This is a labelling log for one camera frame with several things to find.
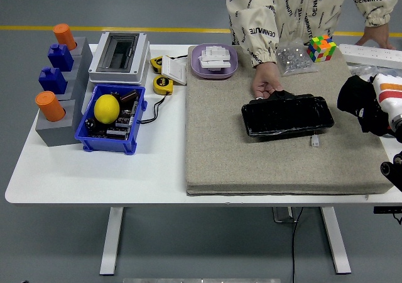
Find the person's left hand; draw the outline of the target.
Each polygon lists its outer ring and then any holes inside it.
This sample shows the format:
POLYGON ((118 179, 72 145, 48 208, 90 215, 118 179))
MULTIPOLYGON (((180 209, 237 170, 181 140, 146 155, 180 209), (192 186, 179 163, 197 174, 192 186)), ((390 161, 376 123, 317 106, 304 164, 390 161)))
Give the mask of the person's left hand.
POLYGON ((363 46, 368 41, 374 41, 380 48, 395 50, 396 48, 389 42, 389 24, 380 26, 366 26, 362 37, 356 42, 356 45, 363 46))

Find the robot right hand white shell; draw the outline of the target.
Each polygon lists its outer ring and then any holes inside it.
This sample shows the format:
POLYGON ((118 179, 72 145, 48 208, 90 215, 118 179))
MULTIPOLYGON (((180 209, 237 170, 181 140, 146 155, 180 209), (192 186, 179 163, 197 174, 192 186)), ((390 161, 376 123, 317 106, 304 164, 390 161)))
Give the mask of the robot right hand white shell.
POLYGON ((401 77, 377 74, 369 80, 358 75, 352 113, 364 125, 401 126, 401 77))

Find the person's right hand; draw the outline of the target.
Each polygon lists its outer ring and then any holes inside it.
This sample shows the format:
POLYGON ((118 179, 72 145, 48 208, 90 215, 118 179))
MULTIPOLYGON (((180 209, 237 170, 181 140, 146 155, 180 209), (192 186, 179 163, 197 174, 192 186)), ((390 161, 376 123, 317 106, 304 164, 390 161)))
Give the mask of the person's right hand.
POLYGON ((269 98, 276 91, 283 91, 278 66, 274 62, 257 65, 251 89, 255 98, 263 99, 269 98))

